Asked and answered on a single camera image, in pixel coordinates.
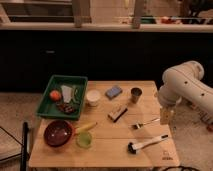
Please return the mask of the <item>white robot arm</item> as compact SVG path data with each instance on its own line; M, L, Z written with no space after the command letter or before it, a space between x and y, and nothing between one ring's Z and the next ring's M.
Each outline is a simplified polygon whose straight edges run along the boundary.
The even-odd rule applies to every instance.
M201 117L204 123L213 124L213 88L201 82L203 76L204 68L197 61L187 61L163 72L163 85L157 92L161 124L170 122L175 106L183 98L204 113Z

